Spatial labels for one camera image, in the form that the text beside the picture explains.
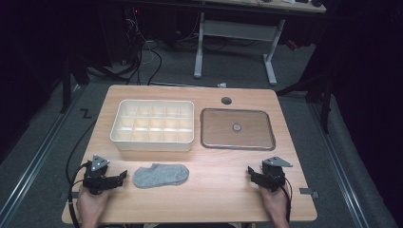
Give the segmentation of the person's left hand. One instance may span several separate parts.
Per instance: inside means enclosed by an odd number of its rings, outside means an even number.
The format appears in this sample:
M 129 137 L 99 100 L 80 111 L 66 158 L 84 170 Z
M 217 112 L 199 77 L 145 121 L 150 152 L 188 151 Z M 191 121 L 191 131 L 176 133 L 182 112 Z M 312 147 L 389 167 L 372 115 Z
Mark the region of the person's left hand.
M 80 187 L 77 207 L 83 225 L 96 225 L 106 208 L 109 195 L 109 191 L 93 195 L 86 187 Z

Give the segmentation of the white compartment storage box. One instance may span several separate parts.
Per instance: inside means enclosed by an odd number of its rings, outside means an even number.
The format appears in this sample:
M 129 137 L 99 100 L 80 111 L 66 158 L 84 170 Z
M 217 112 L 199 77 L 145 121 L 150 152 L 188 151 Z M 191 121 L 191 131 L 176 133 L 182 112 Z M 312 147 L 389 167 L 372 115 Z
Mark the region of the white compartment storage box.
M 194 104 L 190 101 L 123 100 L 110 132 L 120 150 L 191 150 Z

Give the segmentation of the metal floor rail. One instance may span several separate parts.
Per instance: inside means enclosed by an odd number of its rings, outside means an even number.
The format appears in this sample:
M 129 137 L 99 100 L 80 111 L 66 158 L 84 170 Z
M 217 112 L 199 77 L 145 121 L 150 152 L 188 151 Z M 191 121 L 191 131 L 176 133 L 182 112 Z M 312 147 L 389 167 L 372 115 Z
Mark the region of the metal floor rail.
M 63 109 L 63 90 L 59 86 L 29 122 L 22 137 L 0 164 L 0 228 L 7 228 L 25 194 L 50 153 L 71 107 L 84 91 L 83 85 L 71 89 L 71 101 Z
M 353 186 L 351 185 L 342 163 L 336 153 L 336 148 L 334 147 L 329 134 L 324 131 L 321 125 L 318 107 L 315 104 L 308 104 L 308 108 L 315 119 L 318 131 L 320 132 L 321 138 L 324 141 L 326 152 L 328 154 L 330 164 L 334 170 L 337 184 L 355 223 L 355 227 L 370 228 L 369 222 L 358 201 L 355 190 L 353 189 Z

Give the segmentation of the black metal stand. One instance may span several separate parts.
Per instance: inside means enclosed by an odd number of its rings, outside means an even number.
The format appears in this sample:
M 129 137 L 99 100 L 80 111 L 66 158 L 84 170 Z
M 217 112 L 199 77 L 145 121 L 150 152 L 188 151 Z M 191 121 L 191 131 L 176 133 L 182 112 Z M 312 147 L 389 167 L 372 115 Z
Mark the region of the black metal stand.
M 323 131 L 328 133 L 330 102 L 335 75 L 336 67 L 334 64 L 324 65 L 321 69 L 304 73 L 297 83 L 277 91 L 277 95 L 284 96 L 292 91 L 305 90 L 307 92 L 305 95 L 307 103 L 321 102 L 319 122 Z
M 71 77 L 73 77 L 79 86 L 86 86 L 89 83 L 89 77 L 86 73 L 85 59 L 77 54 L 70 53 L 63 62 L 63 100 L 62 113 L 66 113 L 71 104 Z

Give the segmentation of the white-legged wooden desk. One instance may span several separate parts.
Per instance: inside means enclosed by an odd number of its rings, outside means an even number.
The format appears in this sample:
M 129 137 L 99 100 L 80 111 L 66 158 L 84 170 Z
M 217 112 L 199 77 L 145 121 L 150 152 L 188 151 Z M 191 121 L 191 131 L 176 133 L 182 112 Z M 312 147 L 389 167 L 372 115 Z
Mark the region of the white-legged wooden desk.
M 240 6 L 249 10 L 273 10 L 274 12 L 297 12 L 297 13 L 325 13 L 326 8 L 316 0 L 201 0 L 201 5 L 209 4 L 219 6 Z M 195 59 L 194 77 L 202 76 L 203 63 L 203 40 L 205 36 L 235 38 L 250 41 L 268 42 L 270 47 L 262 55 L 266 75 L 271 86 L 277 84 L 276 75 L 272 65 L 272 58 L 278 45 L 286 19 L 281 16 L 274 25 L 257 25 L 242 22 L 230 22 L 227 19 L 206 19 L 204 13 L 199 16 L 198 49 Z

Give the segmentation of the person's right hand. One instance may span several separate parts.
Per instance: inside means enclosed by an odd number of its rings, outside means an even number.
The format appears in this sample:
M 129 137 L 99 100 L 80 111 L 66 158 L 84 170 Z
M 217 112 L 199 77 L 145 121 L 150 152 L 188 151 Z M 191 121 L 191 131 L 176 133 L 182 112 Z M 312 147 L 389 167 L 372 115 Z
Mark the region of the person's right hand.
M 287 221 L 288 188 L 280 187 L 272 192 L 270 189 L 259 187 L 264 209 L 273 222 Z

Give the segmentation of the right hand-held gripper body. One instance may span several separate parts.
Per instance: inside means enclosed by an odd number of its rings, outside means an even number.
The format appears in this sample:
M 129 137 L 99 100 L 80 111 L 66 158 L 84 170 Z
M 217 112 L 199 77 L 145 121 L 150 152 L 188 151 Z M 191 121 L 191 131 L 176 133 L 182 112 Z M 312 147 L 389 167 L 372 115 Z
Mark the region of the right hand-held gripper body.
M 262 161 L 262 172 L 265 180 L 265 188 L 270 189 L 272 192 L 277 191 L 285 184 L 285 173 L 283 167 L 292 167 L 293 165 L 288 161 L 275 156 Z

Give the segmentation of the grey sock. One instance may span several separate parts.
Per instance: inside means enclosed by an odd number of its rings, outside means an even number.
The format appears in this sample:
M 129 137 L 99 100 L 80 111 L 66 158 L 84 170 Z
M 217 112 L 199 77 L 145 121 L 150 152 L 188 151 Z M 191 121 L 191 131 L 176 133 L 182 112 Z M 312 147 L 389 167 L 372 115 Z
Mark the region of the grey sock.
M 153 188 L 166 185 L 180 185 L 189 177 L 189 170 L 183 164 L 153 163 L 134 172 L 133 183 L 139 188 Z

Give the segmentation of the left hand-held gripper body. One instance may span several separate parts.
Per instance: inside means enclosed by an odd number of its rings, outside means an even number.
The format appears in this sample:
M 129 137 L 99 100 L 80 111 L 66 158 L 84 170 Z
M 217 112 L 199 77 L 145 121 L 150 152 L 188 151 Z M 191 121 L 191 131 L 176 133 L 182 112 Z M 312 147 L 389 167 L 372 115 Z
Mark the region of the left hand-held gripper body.
M 106 182 L 108 165 L 109 160 L 97 154 L 92 157 L 91 161 L 87 162 L 83 186 L 89 190 L 90 194 L 100 195 L 104 192 L 103 184 Z

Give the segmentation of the clear plastic lid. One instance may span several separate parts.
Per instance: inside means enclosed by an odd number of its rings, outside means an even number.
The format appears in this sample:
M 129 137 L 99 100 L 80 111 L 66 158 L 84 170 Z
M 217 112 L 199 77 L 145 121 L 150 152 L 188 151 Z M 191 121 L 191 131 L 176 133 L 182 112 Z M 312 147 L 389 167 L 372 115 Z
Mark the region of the clear plastic lid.
M 207 148 L 271 151 L 276 140 L 264 111 L 205 108 L 201 112 L 201 144 Z

